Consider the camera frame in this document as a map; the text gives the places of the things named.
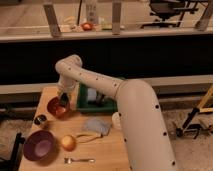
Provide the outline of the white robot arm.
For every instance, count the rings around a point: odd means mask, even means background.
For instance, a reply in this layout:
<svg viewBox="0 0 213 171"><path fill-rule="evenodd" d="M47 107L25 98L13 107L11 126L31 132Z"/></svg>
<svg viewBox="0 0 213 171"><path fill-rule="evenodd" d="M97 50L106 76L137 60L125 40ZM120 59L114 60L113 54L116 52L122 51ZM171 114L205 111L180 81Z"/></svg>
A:
<svg viewBox="0 0 213 171"><path fill-rule="evenodd" d="M83 69L78 55L59 60L55 69L60 94L80 82L117 102L131 171L178 171L156 93L147 82Z"/></svg>

